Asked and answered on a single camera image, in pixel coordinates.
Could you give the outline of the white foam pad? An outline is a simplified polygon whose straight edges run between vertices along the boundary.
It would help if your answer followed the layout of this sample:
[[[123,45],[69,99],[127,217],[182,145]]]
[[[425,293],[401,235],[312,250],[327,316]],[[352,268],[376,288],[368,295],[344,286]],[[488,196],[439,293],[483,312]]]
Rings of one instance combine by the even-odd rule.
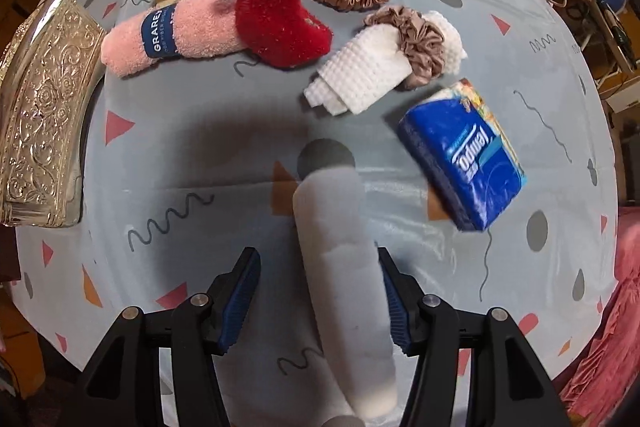
[[[390,314],[357,171],[314,171],[297,187],[293,210],[326,363],[357,416],[386,415],[397,404]]]

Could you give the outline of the white waffle cloth roll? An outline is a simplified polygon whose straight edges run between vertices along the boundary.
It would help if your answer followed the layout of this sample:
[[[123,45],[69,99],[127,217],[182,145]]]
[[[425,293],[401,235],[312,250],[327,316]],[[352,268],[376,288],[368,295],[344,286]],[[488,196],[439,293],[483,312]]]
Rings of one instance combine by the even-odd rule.
[[[442,76],[456,75],[468,57],[460,32],[437,11],[421,15],[444,34],[446,65]],[[388,92],[401,89],[410,72],[407,57],[399,49],[399,31],[387,24],[363,23],[363,30],[319,68],[304,97],[309,106],[322,107],[332,116],[359,115]]]

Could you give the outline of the patterned light blue tablecloth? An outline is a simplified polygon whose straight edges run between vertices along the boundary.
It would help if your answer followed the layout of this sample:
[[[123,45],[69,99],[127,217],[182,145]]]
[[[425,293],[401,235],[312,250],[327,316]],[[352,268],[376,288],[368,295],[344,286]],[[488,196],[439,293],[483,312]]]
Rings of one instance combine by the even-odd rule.
[[[117,313],[170,308],[262,256],[238,343],[216,364],[239,426],[319,426],[349,413],[323,358],[291,197],[316,169],[351,165],[371,234],[454,307],[506,308],[544,367],[562,372],[614,291],[614,150],[589,68],[544,0],[394,0],[441,12],[468,56],[461,76],[511,141],[526,185],[483,233],[427,211],[421,169],[395,131],[425,90],[332,117],[303,97],[311,68],[239,53],[106,76],[87,135],[84,211],[69,229],[16,232],[12,297],[67,361],[84,366]]]

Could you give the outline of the blue tempo tissue pack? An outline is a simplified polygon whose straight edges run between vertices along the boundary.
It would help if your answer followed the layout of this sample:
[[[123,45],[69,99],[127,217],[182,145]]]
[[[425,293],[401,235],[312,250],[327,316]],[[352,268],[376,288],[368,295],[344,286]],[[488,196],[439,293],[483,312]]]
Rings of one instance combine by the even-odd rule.
[[[526,184],[506,132],[469,80],[408,109],[397,134],[461,231],[488,229]]]

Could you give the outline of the ornate gold tissue box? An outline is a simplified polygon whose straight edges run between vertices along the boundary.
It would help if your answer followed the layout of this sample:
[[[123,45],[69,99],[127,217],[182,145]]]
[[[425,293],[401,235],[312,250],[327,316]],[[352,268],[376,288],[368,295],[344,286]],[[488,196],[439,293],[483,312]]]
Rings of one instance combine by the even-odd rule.
[[[43,0],[1,60],[1,222],[68,228],[82,203],[82,134],[105,30],[77,0]]]

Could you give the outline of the pink towel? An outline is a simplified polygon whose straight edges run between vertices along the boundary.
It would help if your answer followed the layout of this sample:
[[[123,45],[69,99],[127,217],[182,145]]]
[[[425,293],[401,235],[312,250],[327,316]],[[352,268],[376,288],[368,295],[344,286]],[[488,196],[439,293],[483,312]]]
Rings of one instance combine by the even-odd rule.
[[[235,25],[236,0],[180,0],[116,25],[101,44],[101,62],[119,78],[168,58],[211,58],[245,49]]]

